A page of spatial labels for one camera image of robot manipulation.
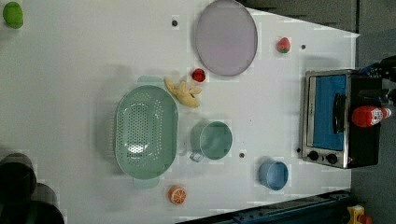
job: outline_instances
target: screw hole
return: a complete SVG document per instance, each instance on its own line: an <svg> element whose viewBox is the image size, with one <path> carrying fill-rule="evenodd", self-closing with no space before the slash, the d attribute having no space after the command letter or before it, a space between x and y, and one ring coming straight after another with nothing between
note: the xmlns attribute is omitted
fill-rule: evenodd
<svg viewBox="0 0 396 224"><path fill-rule="evenodd" d="M175 20L172 20L172 26L177 27L178 26L178 22Z"/></svg>

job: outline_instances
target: lime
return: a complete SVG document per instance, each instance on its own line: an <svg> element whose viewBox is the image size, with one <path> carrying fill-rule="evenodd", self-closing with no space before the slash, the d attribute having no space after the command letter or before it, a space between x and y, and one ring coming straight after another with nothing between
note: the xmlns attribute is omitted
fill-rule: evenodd
<svg viewBox="0 0 396 224"><path fill-rule="evenodd" d="M23 12L20 4L16 2L6 4L3 10L3 18L9 27L21 28L23 26Z"/></svg>

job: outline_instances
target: green mug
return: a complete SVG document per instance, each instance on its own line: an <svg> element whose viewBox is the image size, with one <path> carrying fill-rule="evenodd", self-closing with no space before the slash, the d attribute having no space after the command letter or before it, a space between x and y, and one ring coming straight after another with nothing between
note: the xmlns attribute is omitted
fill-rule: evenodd
<svg viewBox="0 0 396 224"><path fill-rule="evenodd" d="M196 162L200 162L204 157L219 160L227 155L232 144L233 135L225 123L202 120L191 131L190 159Z"/></svg>

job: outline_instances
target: toaster oven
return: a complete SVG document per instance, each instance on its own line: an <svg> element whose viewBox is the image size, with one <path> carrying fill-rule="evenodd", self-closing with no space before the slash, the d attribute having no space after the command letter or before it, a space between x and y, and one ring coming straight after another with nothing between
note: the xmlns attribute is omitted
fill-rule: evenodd
<svg viewBox="0 0 396 224"><path fill-rule="evenodd" d="M380 78L365 77L355 70L307 72L303 160L344 169L377 164L380 124L361 128L350 117L361 105L381 106L375 97L361 94L381 90Z"/></svg>

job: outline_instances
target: toaster oven knob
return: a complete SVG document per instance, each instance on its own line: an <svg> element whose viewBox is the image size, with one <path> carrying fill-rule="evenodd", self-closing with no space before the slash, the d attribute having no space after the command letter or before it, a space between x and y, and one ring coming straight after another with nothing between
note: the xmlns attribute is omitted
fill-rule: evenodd
<svg viewBox="0 0 396 224"><path fill-rule="evenodd" d="M308 153L308 158L312 161L316 161L319 158L319 154L316 151L311 151Z"/></svg>
<svg viewBox="0 0 396 224"><path fill-rule="evenodd" d="M326 160L329 162L329 164L336 164L338 159L337 156L335 156L334 154L330 154L326 157Z"/></svg>

